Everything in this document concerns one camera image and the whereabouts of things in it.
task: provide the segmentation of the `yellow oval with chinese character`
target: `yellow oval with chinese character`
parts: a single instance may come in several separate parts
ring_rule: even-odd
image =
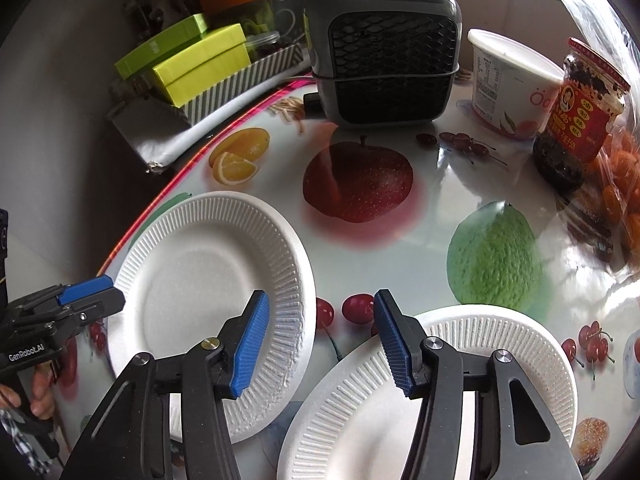
[[[580,104],[582,105],[582,108],[584,108],[588,112],[593,112],[593,105],[590,102],[588,102],[587,99],[582,99],[580,101]]]

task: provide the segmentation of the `human hand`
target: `human hand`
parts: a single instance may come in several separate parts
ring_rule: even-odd
[[[53,416],[53,412],[56,409],[56,403],[51,391],[51,368],[49,363],[41,363],[35,367],[33,371],[33,381],[31,383],[31,393],[33,399],[31,399],[31,413],[37,416],[41,420],[47,420]],[[16,408],[21,404],[20,396],[14,392],[11,388],[0,384],[0,392],[7,398],[7,400]],[[0,396],[0,410],[7,409],[8,406],[2,396]]]

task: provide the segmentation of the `red jar label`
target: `red jar label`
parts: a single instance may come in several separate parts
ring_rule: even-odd
[[[558,94],[546,131],[567,152],[588,164],[600,151],[607,137],[609,115],[600,110],[585,94],[566,84]]]

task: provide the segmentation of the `transparent plastic bag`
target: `transparent plastic bag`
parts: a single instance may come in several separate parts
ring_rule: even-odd
[[[580,208],[581,216],[595,218],[595,222],[589,219],[585,224],[596,253],[609,259],[612,242],[619,238],[629,264],[626,270],[635,273],[640,270],[640,51],[607,0],[560,1],[590,47],[631,84],[624,112],[590,164],[585,185],[571,202]],[[593,226],[598,224],[602,227],[593,235]],[[585,235],[579,222],[572,227],[574,237]]]

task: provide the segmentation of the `fruit print tablecloth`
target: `fruit print tablecloth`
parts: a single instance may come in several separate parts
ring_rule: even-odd
[[[334,308],[327,332],[341,354],[372,332],[370,323],[345,319],[343,302],[379,288],[389,288],[406,314],[496,303],[535,318],[560,342],[570,338],[564,349],[578,387],[574,455],[584,477],[596,478],[640,414],[640,282],[620,242],[603,246],[576,230],[580,208],[538,175],[531,143],[479,122],[470,83],[454,85],[433,124],[359,132],[304,120],[302,96],[314,89],[293,84],[220,133],[149,206],[103,270],[115,278],[136,236],[188,196],[220,189],[257,196],[300,236],[317,296]],[[113,380],[96,343],[96,333],[79,336],[78,384],[60,399],[72,442]],[[244,478],[275,478],[288,421],[336,359],[328,334],[318,331],[305,379],[282,415],[287,420],[236,445]]]

